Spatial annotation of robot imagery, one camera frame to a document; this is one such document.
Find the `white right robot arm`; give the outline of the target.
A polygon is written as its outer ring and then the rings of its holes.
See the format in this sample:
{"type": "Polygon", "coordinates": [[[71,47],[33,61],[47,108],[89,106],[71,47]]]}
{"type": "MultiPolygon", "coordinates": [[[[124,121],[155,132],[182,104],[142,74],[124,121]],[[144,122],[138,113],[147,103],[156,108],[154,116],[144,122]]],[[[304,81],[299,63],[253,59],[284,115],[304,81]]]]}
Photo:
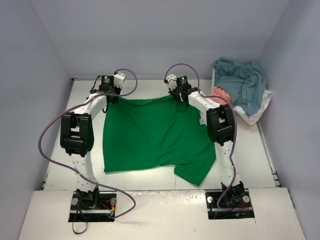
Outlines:
{"type": "Polygon", "coordinates": [[[223,97],[204,95],[198,86],[191,86],[186,76],[170,74],[164,82],[168,92],[178,103],[186,103],[199,110],[200,119],[206,125],[207,135],[216,147],[223,170],[220,202],[233,206],[245,191],[233,159],[237,139],[237,121],[233,107],[223,97]]]}

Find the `green t shirt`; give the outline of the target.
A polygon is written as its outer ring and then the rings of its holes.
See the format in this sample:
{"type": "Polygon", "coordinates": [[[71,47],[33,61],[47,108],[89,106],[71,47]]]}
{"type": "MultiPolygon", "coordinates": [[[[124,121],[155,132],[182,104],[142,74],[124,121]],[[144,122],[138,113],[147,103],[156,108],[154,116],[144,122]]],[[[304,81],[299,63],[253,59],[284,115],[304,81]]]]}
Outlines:
{"type": "Polygon", "coordinates": [[[216,161],[214,143],[199,111],[172,96],[125,99],[109,105],[103,127],[104,172],[173,166],[174,174],[200,186],[216,161]]]}

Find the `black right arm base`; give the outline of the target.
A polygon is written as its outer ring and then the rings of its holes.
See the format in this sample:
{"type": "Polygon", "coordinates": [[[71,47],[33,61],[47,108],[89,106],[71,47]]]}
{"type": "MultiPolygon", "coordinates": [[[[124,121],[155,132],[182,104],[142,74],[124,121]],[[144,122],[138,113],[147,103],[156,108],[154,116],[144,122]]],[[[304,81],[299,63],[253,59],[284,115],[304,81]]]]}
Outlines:
{"type": "Polygon", "coordinates": [[[209,220],[255,218],[250,194],[247,189],[245,189],[243,193],[240,193],[240,190],[230,189],[229,192],[223,196],[218,206],[218,200],[222,193],[222,190],[208,190],[205,192],[209,220]]]}

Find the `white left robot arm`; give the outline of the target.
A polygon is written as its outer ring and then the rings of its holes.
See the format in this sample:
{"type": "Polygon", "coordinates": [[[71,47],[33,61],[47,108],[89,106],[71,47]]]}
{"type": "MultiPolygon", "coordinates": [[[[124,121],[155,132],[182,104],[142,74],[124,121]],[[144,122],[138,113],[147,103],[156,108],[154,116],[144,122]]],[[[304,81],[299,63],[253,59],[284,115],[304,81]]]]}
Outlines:
{"type": "Polygon", "coordinates": [[[108,108],[110,97],[105,94],[119,95],[126,75],[115,72],[112,76],[101,75],[98,89],[91,89],[84,106],[75,108],[61,117],[60,146],[71,157],[77,170],[76,196],[89,210],[100,204],[100,193],[95,178],[91,153],[94,145],[93,119],[103,109],[108,108]]]}

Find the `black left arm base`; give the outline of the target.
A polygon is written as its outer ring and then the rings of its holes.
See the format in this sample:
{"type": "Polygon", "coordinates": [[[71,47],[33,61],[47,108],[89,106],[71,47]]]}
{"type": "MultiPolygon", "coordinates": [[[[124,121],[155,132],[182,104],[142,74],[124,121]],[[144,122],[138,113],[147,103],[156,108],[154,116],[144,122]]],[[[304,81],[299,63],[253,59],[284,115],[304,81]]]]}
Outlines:
{"type": "Polygon", "coordinates": [[[72,194],[68,222],[76,223],[102,223],[114,222],[117,204],[117,193],[115,191],[102,191],[99,193],[97,203],[80,200],[80,195],[75,191],[72,194]]]}

